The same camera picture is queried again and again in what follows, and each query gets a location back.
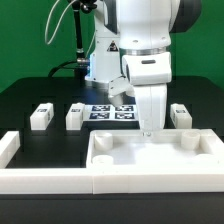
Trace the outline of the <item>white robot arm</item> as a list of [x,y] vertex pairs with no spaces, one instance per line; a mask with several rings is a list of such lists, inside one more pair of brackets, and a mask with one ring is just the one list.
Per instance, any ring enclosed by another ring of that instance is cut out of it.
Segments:
[[165,124],[167,84],[172,80],[170,35],[189,30],[202,0],[93,0],[95,49],[86,82],[108,90],[118,107],[135,98],[140,129]]

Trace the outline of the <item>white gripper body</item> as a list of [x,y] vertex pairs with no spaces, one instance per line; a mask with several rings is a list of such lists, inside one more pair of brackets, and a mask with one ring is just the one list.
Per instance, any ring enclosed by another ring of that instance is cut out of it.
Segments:
[[164,128],[167,102],[167,85],[134,87],[135,102],[142,132]]

